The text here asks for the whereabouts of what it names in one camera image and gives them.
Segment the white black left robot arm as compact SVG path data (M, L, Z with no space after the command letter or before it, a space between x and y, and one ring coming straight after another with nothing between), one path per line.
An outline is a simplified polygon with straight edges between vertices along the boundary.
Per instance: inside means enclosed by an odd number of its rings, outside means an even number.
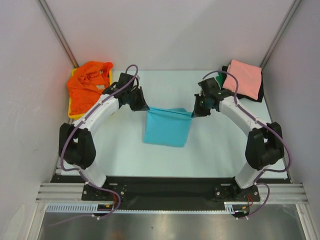
M102 91L96 103L72 124L64 123L59 129L58 154L65 172L77 171L93 188L100 200L110 196L111 188L105 184L107 176L101 171L96 158L94 134L101 124L122 106L129 105L133 112L147 111L140 77L122 72L118 81Z

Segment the light blue t shirt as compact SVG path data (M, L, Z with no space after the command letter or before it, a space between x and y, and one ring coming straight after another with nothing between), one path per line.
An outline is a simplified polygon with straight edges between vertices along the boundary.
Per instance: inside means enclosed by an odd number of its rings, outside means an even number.
M182 148L185 146L192 113L185 108L150 107L146 114L143 141L146 144Z

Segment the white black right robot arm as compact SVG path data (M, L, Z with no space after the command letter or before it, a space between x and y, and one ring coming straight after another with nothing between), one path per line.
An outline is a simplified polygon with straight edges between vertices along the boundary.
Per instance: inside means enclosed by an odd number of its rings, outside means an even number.
M265 172L271 172L271 166L284 157L282 128L277 122L259 121L234 93L222 90L215 78L202 80L198 85L200 92L195 95L192 117L206 117L215 110L232 120L247 137L246 163L230 185L231 196L242 201L258 179Z

